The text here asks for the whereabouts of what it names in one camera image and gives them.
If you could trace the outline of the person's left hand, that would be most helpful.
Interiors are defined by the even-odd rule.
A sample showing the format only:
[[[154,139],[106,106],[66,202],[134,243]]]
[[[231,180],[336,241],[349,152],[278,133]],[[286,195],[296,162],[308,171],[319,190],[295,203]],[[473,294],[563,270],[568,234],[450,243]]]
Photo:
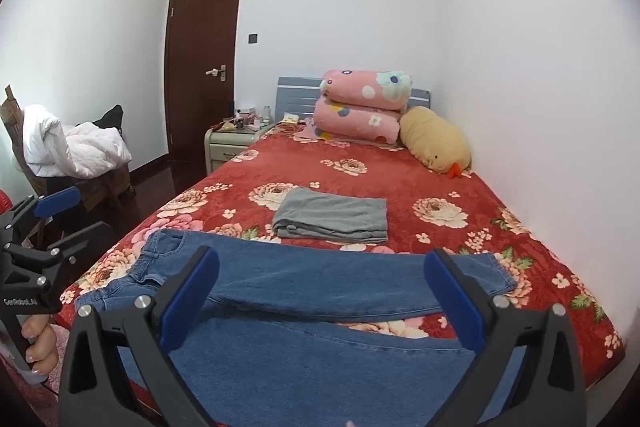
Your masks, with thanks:
[[[22,335],[30,342],[25,360],[32,366],[32,373],[48,376],[58,364],[56,335],[46,314],[31,315],[22,325]]]

